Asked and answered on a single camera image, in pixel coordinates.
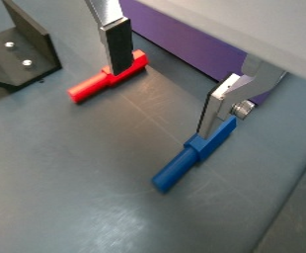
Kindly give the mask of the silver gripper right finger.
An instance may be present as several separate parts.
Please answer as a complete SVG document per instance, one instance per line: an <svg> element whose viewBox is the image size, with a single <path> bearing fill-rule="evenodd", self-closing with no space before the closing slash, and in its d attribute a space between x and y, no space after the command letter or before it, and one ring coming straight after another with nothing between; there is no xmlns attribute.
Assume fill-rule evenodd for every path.
<svg viewBox="0 0 306 253"><path fill-rule="evenodd" d="M208 93L196 132L207 139L230 115L243 119L253 109L250 98L269 92L286 71L249 54L242 66L243 75L233 73Z"/></svg>

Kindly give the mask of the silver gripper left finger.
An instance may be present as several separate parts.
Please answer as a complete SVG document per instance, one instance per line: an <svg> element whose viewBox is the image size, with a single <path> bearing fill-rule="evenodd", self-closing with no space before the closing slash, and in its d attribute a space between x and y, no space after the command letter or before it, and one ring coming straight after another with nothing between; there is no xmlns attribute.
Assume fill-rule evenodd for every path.
<svg viewBox="0 0 306 253"><path fill-rule="evenodd" d="M98 24L111 73L119 75L134 63L132 24L124 16L119 0L84 0Z"/></svg>

